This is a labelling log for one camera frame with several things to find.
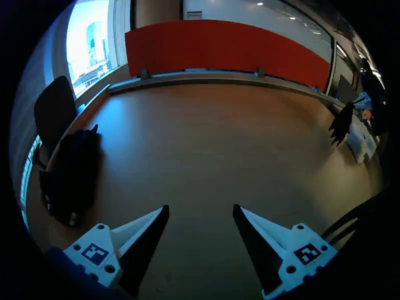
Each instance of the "window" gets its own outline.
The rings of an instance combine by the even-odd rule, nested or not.
[[[21,214],[23,218],[23,222],[25,223],[25,226],[27,229],[28,228],[28,220],[27,220],[27,191],[28,191],[28,183],[29,183],[29,176],[31,174],[32,170],[32,158],[34,156],[35,149],[37,147],[40,147],[42,144],[42,141],[39,136],[37,136],[34,139],[34,142],[32,146],[30,147],[28,157],[26,158],[25,161],[25,166],[23,167],[23,172],[22,172],[22,179],[21,179],[21,191],[20,191],[20,207],[21,207]]]
[[[113,68],[108,10],[109,0],[78,0],[73,8],[66,34],[66,58],[76,96]]]

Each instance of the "desk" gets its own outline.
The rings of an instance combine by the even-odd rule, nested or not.
[[[294,91],[234,84],[112,96],[105,90],[85,110],[91,113],[76,124],[98,124],[102,136],[96,203],[82,228],[46,216],[39,229],[40,209],[28,198],[31,233],[65,248],[96,222],[114,228],[168,204],[139,299],[258,299],[261,286],[233,204],[321,234],[376,193],[347,145],[331,146],[329,110]]]

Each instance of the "red wall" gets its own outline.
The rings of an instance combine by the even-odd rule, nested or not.
[[[210,68],[256,72],[325,89],[330,64],[282,35],[241,23],[182,20],[125,33],[129,72]]]

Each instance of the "black glove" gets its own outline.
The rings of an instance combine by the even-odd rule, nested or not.
[[[337,142],[336,146],[339,146],[341,142],[346,137],[346,134],[350,133],[350,124],[353,118],[354,104],[349,102],[346,106],[339,112],[339,114],[334,118],[329,130],[333,129],[331,138],[334,138],[332,144]]]

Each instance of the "black backpack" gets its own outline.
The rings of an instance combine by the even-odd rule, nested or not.
[[[40,172],[42,200],[50,215],[66,226],[77,227],[95,202],[101,151],[98,125],[65,136],[51,171]]]

